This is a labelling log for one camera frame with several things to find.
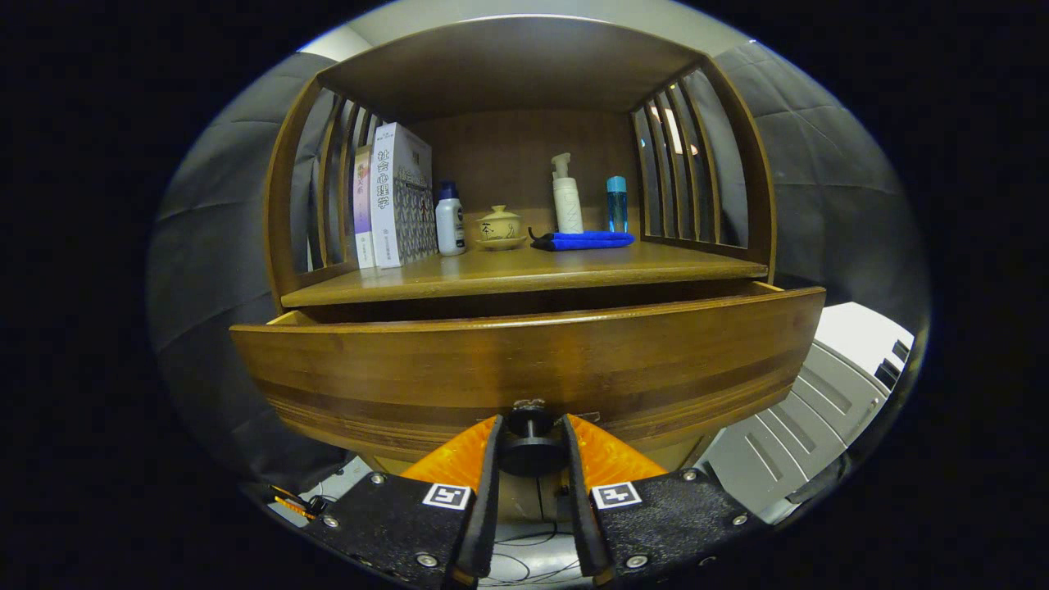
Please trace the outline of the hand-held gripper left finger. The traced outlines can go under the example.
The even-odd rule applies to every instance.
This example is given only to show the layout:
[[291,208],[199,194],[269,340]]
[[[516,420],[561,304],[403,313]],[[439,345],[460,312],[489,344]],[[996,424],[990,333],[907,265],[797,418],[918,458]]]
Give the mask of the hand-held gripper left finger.
[[382,589],[475,589],[491,569],[501,415],[453,437],[401,475],[372,471],[301,531]]

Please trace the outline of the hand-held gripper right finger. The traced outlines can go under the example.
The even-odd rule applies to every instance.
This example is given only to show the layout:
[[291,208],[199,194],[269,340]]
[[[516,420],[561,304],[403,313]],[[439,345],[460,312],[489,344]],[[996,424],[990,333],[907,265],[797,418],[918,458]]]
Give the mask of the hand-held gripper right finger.
[[694,587],[701,568],[750,541],[749,509],[718,479],[663,470],[576,415],[561,417],[561,431],[574,545],[596,587]]

